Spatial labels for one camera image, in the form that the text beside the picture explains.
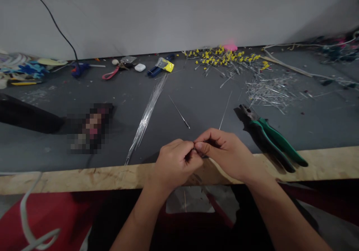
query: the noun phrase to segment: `green pliers handle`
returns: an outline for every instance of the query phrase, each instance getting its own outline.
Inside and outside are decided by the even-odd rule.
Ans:
[[[264,118],[259,118],[251,122],[252,125],[256,128],[258,134],[261,136],[261,139],[266,141],[267,144],[273,151],[273,154],[277,157],[278,161],[283,165],[286,171],[295,172],[295,168],[291,164],[290,160],[283,154],[281,149],[287,154],[287,156],[296,162],[302,167],[308,167],[308,163],[303,159],[298,152],[290,145],[290,143],[275,129],[273,129]]]

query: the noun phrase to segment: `black cable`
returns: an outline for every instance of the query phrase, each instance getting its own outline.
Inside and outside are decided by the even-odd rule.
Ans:
[[[42,0],[40,0],[42,2],[42,4],[44,4],[45,8],[48,10],[52,20],[53,20],[53,23],[55,24],[57,30],[60,32],[60,34],[64,37],[64,39],[67,41],[67,43],[71,46],[72,50],[74,51],[74,54],[75,54],[75,59],[76,59],[76,63],[78,65],[78,67],[80,68],[80,64],[79,64],[79,60],[77,58],[77,54],[76,54],[76,50],[75,48],[72,46],[72,44],[68,41],[68,39],[65,37],[65,35],[63,35],[63,33],[61,32],[61,30],[59,29],[59,26],[56,24],[56,21],[55,19],[53,18],[52,16],[52,13],[50,12],[49,8],[46,6],[45,2],[43,2]]]

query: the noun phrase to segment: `forearm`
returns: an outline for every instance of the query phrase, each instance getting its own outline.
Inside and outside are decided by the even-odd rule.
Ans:
[[[110,250],[149,250],[158,213],[168,196],[169,192],[146,184]]]
[[[331,250],[274,179],[248,188],[277,251]]]

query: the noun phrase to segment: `white wall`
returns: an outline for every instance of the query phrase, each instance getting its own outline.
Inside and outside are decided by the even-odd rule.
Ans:
[[[44,0],[78,57],[298,42],[359,25],[359,0]],[[39,0],[0,0],[8,52],[74,59]]]

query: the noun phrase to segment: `hand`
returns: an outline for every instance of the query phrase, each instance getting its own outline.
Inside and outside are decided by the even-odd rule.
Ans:
[[[194,143],[181,139],[163,146],[154,165],[150,182],[170,194],[176,187],[183,185],[188,177],[203,165]]]
[[[233,133],[210,128],[194,143],[199,153],[214,159],[224,172],[234,179],[245,184],[273,179],[263,164],[256,161],[249,149]]]

